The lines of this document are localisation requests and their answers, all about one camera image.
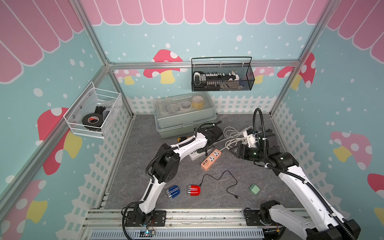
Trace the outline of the blue shaver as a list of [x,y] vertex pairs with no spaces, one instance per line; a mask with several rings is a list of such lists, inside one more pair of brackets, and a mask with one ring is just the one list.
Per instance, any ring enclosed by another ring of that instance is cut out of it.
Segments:
[[169,199],[174,199],[180,194],[180,188],[178,186],[171,186],[167,189],[166,194]]

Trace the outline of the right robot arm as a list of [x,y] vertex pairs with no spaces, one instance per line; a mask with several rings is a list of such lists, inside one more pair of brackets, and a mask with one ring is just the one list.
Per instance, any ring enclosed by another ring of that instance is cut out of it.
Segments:
[[358,239],[361,232],[358,223],[347,220],[329,204],[290,153],[280,152],[276,135],[265,128],[263,113],[259,108],[253,113],[254,124],[256,117],[260,118],[261,131],[257,132],[256,127],[246,130],[248,143],[238,142],[230,151],[239,159],[273,171],[291,189],[310,216],[307,220],[278,201],[271,200],[260,205],[260,222],[264,225],[280,224],[303,240]]

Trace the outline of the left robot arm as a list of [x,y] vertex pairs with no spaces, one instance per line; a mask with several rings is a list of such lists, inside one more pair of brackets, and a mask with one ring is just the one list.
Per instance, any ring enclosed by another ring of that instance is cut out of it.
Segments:
[[218,127],[220,123],[222,121],[202,124],[195,128],[190,138],[170,146],[161,145],[156,156],[146,167],[145,173],[150,182],[143,197],[122,209],[122,226],[129,220],[141,226],[151,222],[157,200],[166,183],[176,176],[180,162],[194,152],[206,154],[223,135],[223,130]]

